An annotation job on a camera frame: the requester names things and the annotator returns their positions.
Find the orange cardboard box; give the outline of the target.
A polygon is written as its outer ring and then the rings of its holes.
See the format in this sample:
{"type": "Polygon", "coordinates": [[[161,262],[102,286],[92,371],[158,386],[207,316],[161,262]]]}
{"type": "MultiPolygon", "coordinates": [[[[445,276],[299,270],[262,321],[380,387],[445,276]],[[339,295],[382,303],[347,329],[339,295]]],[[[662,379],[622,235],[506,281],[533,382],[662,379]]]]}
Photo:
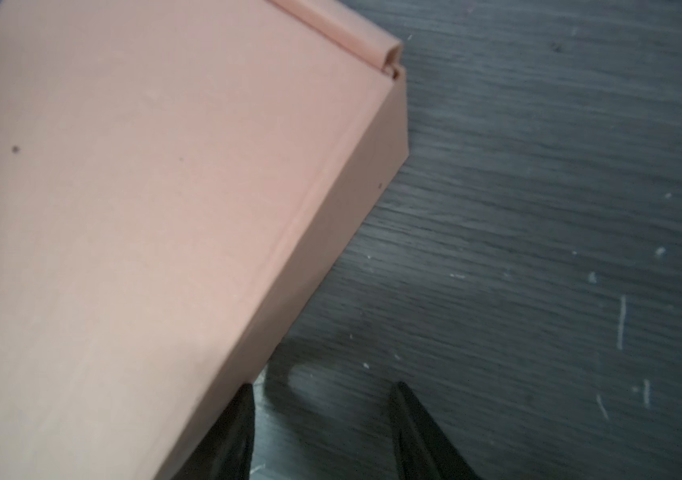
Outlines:
{"type": "Polygon", "coordinates": [[[337,1],[0,2],[0,479],[170,479],[408,155],[337,1]]]}

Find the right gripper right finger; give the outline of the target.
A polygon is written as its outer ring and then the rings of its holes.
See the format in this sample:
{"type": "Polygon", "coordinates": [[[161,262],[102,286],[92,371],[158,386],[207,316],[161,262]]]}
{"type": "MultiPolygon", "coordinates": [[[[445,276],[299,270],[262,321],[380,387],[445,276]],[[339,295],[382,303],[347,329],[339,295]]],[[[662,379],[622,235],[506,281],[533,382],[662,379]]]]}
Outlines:
{"type": "Polygon", "coordinates": [[[405,382],[392,385],[388,414],[399,479],[482,479],[405,382]]]}

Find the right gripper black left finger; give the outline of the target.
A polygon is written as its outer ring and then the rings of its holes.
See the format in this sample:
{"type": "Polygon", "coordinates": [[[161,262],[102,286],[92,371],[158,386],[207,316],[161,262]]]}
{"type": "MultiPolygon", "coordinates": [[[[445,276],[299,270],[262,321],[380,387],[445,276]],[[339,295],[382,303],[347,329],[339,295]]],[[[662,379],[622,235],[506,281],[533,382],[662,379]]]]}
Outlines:
{"type": "Polygon", "coordinates": [[[243,384],[173,480],[249,480],[255,437],[252,384],[243,384]]]}

